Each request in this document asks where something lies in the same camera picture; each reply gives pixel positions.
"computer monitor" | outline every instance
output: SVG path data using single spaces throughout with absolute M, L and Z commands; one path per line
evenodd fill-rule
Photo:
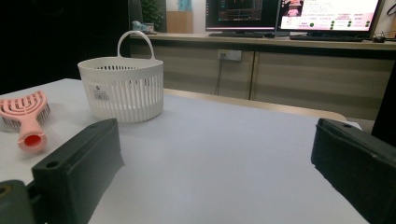
M 369 36 L 381 0 L 280 0 L 278 31 Z
M 206 0 L 205 29 L 269 33 L 276 29 L 278 0 Z

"wooden cabinet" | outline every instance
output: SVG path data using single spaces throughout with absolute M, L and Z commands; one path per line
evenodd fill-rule
M 167 11 L 167 33 L 192 34 L 192 11 Z

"wall socket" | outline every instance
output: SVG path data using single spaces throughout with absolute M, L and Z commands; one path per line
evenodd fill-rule
M 242 50 L 235 49 L 219 49 L 218 58 L 221 58 L 221 54 L 224 54 L 223 60 L 231 60 L 231 61 L 241 61 L 242 59 Z

